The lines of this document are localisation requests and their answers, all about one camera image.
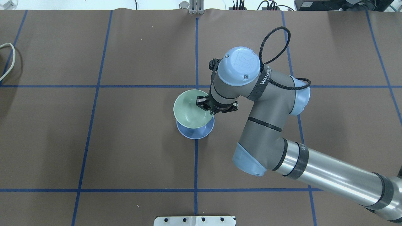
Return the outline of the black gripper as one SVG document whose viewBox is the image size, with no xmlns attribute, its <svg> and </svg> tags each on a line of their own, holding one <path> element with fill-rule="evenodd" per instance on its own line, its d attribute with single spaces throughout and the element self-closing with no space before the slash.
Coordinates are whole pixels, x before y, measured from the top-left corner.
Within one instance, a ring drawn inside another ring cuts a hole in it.
<svg viewBox="0 0 402 226">
<path fill-rule="evenodd" d="M 215 100 L 211 94 L 208 94 L 207 96 L 197 96 L 196 106 L 204 111 L 209 111 L 211 115 L 215 115 L 219 112 L 228 113 L 238 110 L 237 101 L 234 101 L 231 104 L 222 104 Z"/>
</svg>

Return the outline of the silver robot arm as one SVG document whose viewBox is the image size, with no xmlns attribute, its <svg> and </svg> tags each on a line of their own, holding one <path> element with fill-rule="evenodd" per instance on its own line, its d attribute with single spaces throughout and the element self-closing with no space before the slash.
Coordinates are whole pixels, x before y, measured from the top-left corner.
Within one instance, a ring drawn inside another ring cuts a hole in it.
<svg viewBox="0 0 402 226">
<path fill-rule="evenodd" d="M 308 104 L 306 79 L 273 70 L 247 47 L 234 47 L 223 58 L 210 60 L 209 69 L 210 91 L 197 97 L 199 108 L 215 115 L 236 111 L 241 96 L 254 103 L 236 145 L 235 166 L 254 176 L 274 171 L 401 223 L 400 175 L 372 173 L 282 136 L 287 118 Z"/>
</svg>

